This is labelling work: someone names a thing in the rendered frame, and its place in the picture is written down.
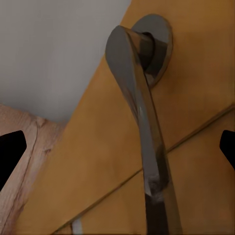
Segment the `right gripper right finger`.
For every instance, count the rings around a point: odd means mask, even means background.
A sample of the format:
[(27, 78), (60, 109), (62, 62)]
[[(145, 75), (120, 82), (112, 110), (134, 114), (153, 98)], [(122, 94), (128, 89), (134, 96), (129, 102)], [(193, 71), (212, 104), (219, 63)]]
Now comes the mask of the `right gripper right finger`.
[(235, 132), (224, 130), (219, 147), (235, 170)]

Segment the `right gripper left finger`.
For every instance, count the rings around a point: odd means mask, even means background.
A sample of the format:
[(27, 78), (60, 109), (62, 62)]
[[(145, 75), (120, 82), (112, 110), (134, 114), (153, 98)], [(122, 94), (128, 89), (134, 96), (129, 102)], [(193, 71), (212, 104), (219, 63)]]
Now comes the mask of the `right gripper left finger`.
[(0, 191), (26, 150), (22, 130), (0, 136)]

